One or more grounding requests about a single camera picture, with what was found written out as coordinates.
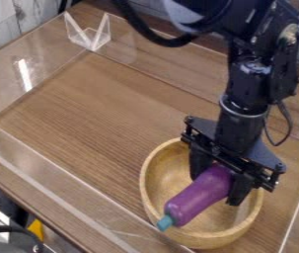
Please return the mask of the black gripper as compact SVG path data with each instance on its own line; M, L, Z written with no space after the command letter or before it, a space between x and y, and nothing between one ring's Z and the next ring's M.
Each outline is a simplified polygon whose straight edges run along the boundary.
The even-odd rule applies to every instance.
M234 173L227 204L238 207L252 188L272 192L279 176L286 173L286 165L266 147L260 138L250 149L238 153L215 141L216 122L197 117L184 118L185 129L180 140L188 145L189 178L195 180L212 161L221 163Z

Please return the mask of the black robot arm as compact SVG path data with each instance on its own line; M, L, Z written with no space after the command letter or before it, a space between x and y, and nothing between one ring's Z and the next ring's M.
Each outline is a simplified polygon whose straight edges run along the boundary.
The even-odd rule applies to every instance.
M286 166L260 138L275 106L295 95L299 76L299 11L286 0L163 0L175 27L191 36L216 33L228 42L228 83L216 121L184 120L189 174L197 178L212 161L234 174L227 203L239 205L251 189L271 191Z

